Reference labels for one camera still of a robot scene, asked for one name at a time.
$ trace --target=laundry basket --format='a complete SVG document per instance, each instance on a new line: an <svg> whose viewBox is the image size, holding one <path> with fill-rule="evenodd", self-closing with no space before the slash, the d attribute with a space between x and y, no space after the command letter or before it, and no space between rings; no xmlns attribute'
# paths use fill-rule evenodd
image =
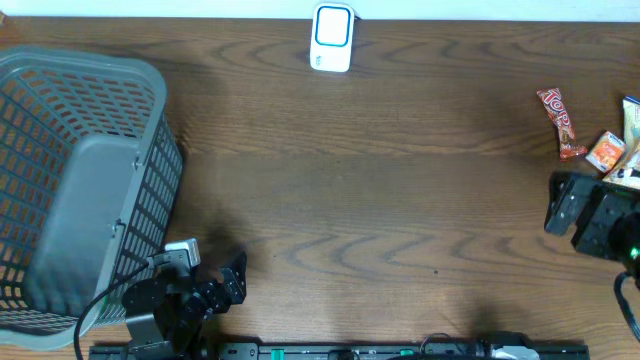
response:
<svg viewBox="0 0 640 360"><path fill-rule="evenodd" d="M160 250L182 172L166 96L138 60L0 52L0 343L69 344L84 307ZM82 333L123 320L126 286Z"/></svg>

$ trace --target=white wall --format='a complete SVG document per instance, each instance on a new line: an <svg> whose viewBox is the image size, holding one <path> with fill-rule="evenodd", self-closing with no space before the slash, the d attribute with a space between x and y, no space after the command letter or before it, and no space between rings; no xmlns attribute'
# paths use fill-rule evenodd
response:
<svg viewBox="0 0 640 360"><path fill-rule="evenodd" d="M317 0L0 0L7 15L310 19ZM640 0L345 0L363 19L640 21Z"/></svg>

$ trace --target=wooden tabletop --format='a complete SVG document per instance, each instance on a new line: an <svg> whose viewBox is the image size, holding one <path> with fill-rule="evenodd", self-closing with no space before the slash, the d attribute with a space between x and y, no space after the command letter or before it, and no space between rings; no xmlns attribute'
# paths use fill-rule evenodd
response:
<svg viewBox="0 0 640 360"><path fill-rule="evenodd" d="M552 171L592 170L559 163L535 92L560 87L581 143L620 135L621 99L640 95L640 25L363 20L345 74L310 68L310 26L8 18L0 46L134 57L164 75L186 164L167 239L197 237L211 276L249 255L248 297L218 317L224 334L510 330L584 340L593 359L637 357L612 291L622 267L543 231ZM83 346L128 339L106 327Z"/></svg>

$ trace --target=wire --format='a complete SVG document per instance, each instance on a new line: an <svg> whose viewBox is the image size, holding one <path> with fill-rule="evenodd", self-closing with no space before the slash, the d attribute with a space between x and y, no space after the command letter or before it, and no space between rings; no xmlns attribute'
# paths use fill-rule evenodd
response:
<svg viewBox="0 0 640 360"><path fill-rule="evenodd" d="M429 342L431 342L431 340L433 338L436 338L436 337L444 337L444 338L447 338L447 339L451 339L451 336L449 334L447 334L447 333L433 333L433 334L427 336L426 338L424 338L424 341L422 342L422 344L420 344L420 353L421 354L424 354L425 351L426 351L426 349L424 347ZM465 352L462 351L462 348L460 347L460 345L455 344L455 343L454 343L454 345L456 346L456 349L458 349L458 351L460 352L460 355L464 355L465 354Z"/></svg>
<svg viewBox="0 0 640 360"><path fill-rule="evenodd" d="M629 303L622 295L622 284L624 281L631 277L631 274L627 272L623 272L616 277L616 281L613 283L613 292L616 294L616 300L618 300L618 305L620 305L620 310L622 311L622 315L624 319L627 321L631 332L636 337L636 340L640 341L640 327L636 322L635 316L633 316L633 311L631 311L631 307Z"/></svg>
<svg viewBox="0 0 640 360"><path fill-rule="evenodd" d="M89 314L89 311L98 303L98 301L100 301L107 294L112 292L118 286L126 283L127 281L129 281L131 279L133 279L134 276L138 275L139 273L142 272L142 270L144 270L144 269L146 269L148 267L149 267L149 263L147 262L146 264L144 264L144 265L140 266L139 268L135 269L129 275L127 275L127 276L123 277L122 279L120 279L118 282L111 284L105 291L101 292L98 296L95 297L95 299L91 300L89 305L87 305L87 307L84 308L84 311L82 312L82 315L80 315L80 317L78 318L78 322L76 323L76 329L73 332L73 349L76 352L76 359L83 360L83 358L82 358L82 350L80 350L80 329L82 328L82 322L84 321L84 318L86 318L87 315Z"/></svg>

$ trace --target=candy wrapper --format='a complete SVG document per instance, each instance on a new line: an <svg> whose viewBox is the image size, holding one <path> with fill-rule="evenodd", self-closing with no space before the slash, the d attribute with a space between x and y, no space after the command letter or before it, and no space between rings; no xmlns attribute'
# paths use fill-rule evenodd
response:
<svg viewBox="0 0 640 360"><path fill-rule="evenodd" d="M640 100L627 96L622 100L624 109L624 142L629 149L640 139Z"/></svg>
<svg viewBox="0 0 640 360"><path fill-rule="evenodd" d="M622 101L624 108L624 140L631 149L604 181L640 190L640 102L627 96Z"/></svg>
<svg viewBox="0 0 640 360"><path fill-rule="evenodd" d="M625 145L622 140L610 132L604 133L591 149L587 160L602 172L609 172L624 154Z"/></svg>
<svg viewBox="0 0 640 360"><path fill-rule="evenodd" d="M571 119L569 119L569 114L562 103L560 89L540 90L538 91L538 97L542 100L549 118L558 128L560 161L567 161L574 156L586 154L586 147L575 144L576 133L573 131Z"/></svg>

